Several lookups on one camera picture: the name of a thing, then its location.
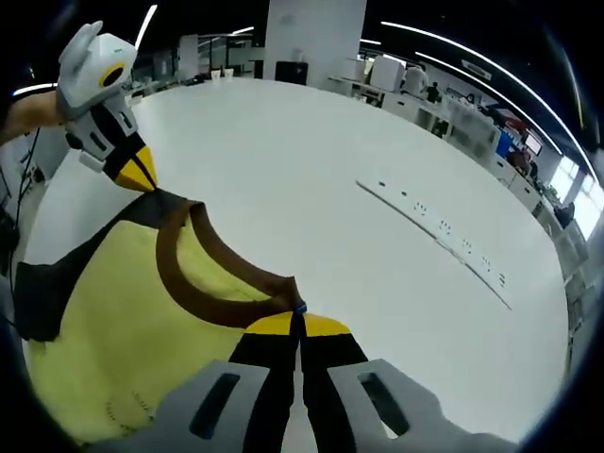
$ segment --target yellow fabric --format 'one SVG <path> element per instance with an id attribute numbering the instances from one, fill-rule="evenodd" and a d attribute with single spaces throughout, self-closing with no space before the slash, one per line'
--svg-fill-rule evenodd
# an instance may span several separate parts
<path id="1" fill-rule="evenodd" d="M 309 337 L 350 333 L 350 330 L 344 324 L 316 314 L 305 313 L 304 324 L 306 325 L 306 334 Z"/>
<path id="2" fill-rule="evenodd" d="M 245 333 L 256 333 L 260 335 L 289 335 L 292 323 L 292 312 L 274 314 L 259 319 L 245 330 Z"/>
<path id="3" fill-rule="evenodd" d="M 153 178 L 153 182 L 155 182 L 157 185 L 158 177 L 155 173 L 155 166 L 153 165 L 153 159 L 151 157 L 149 147 L 145 146 L 139 152 L 137 152 L 136 155 L 141 160 L 141 163 L 144 165 L 149 175 Z M 129 160 L 126 162 L 124 168 L 120 170 L 120 173 L 115 178 L 115 183 L 119 186 L 132 189 L 134 191 L 152 192 L 155 189 L 134 160 Z"/>
<path id="4" fill-rule="evenodd" d="M 168 392 L 210 361 L 228 360 L 243 335 L 199 320 L 172 300 L 157 270 L 157 234 L 118 223 L 77 282 L 57 339 L 29 342 L 38 396 L 80 442 L 142 427 Z M 200 288 L 238 300 L 267 298 L 212 261 L 190 223 L 178 249 L 183 272 Z"/>

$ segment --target office desk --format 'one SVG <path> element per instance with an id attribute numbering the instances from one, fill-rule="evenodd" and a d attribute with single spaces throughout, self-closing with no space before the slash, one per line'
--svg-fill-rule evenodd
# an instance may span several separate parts
<path id="1" fill-rule="evenodd" d="M 163 189 L 204 200 L 225 242 L 260 268 L 296 276 L 311 312 L 347 324 L 370 359 L 431 389 L 451 421 L 518 441 L 556 396 L 567 311 L 553 244 L 449 144 L 338 94 L 264 80 L 159 92 L 134 111 Z M 360 189 L 368 172 L 417 193 L 505 269 L 512 310 Z M 25 260 L 54 262 L 136 196 L 71 151 Z"/>

